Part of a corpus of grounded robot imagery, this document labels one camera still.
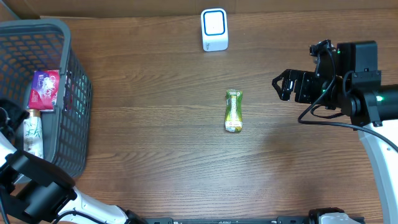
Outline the green snack packet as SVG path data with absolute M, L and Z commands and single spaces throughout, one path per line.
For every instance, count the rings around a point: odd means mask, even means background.
M 242 91 L 226 91 L 226 112 L 224 116 L 224 127 L 225 130 L 227 130 L 228 132 L 240 133 L 243 129 L 242 100 Z

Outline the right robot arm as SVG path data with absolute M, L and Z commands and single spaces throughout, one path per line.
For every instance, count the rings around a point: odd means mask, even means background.
M 373 169 L 384 223 L 397 223 L 397 85 L 382 85 L 374 40 L 309 47 L 315 70 L 286 69 L 272 81 L 282 101 L 308 108 L 298 122 L 358 132 Z

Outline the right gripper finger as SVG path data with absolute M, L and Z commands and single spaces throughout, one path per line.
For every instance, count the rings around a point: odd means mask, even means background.
M 282 101 L 289 101 L 290 100 L 290 95 L 292 92 L 292 89 L 290 85 L 282 84 L 281 86 L 278 85 L 277 83 L 273 83 L 272 86 L 276 90 L 279 98 Z
M 281 86 L 286 86 L 286 85 L 290 85 L 291 83 L 291 79 L 290 79 L 290 73 L 291 73 L 291 69 L 286 69 L 284 70 L 279 76 L 275 77 L 272 80 L 272 85 L 273 86 L 277 86 L 279 82 L 281 82 Z

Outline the white tube gold cap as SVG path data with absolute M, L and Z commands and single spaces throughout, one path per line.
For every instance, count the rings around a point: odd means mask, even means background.
M 43 159 L 44 145 L 40 111 L 28 109 L 27 112 L 29 117 L 23 122 L 24 150 Z

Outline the red purple pad pack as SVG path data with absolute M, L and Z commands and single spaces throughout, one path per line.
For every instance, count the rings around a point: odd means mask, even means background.
M 53 111 L 57 103 L 60 75 L 58 70 L 35 71 L 27 107 L 39 111 Z

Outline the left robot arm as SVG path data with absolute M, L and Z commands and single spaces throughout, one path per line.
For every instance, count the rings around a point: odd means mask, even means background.
M 1 215 L 26 223 L 120 223 L 145 221 L 130 210 L 107 205 L 75 187 L 55 164 L 12 145 L 15 131 L 29 112 L 1 99 Z

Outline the teal wipes packet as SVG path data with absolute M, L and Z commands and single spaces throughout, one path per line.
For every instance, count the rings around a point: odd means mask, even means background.
M 86 96 L 83 80 L 78 80 L 76 107 L 82 115 L 86 114 Z

